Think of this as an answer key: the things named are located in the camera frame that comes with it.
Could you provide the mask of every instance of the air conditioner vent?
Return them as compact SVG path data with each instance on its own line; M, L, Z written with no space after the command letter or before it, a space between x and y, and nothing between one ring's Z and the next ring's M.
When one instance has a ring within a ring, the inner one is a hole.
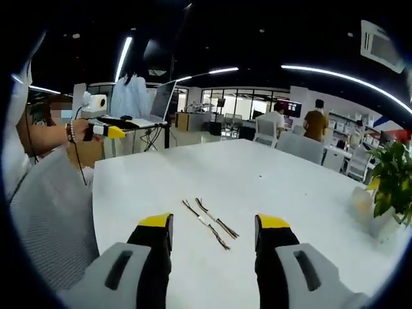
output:
M383 64L397 73L401 73L405 68L404 61L399 57L386 32L376 24L368 21L362 21L361 27L360 54Z

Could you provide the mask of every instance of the person's hand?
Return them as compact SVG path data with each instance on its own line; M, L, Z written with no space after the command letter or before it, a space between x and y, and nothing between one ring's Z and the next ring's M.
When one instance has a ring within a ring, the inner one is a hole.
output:
M81 141L86 134L86 130L89 128L89 122L86 119L80 118L73 121L73 130L75 132L76 141ZM101 141L101 137L93 135L93 140L96 142Z

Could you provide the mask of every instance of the potted plant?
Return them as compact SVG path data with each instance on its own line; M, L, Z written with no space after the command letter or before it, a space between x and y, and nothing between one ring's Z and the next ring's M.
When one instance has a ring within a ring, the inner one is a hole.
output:
M370 232L376 237L382 229L411 224L412 159L400 142L370 153L379 161L373 170L375 208L370 224Z

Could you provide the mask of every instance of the black ceiling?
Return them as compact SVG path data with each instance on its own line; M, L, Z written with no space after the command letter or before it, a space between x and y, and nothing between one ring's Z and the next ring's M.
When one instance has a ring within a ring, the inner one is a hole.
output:
M124 40L132 35L124 71L166 71L161 77L147 76L148 82L168 80L174 55L174 79L216 68L239 68L186 80L184 86L303 86L357 102L401 126L412 127L411 114L364 86L281 69L282 64L297 64L345 73L408 103L406 74L397 74L360 55L361 20L386 27L385 12L313 4L303 7L300 3L279 5L273 1L239 2L195 1L186 10L190 1L185 0L67 5L61 14L53 16L33 57L33 84L69 93L78 82L113 81ZM80 38L74 39L75 33ZM155 49L146 48L149 40Z

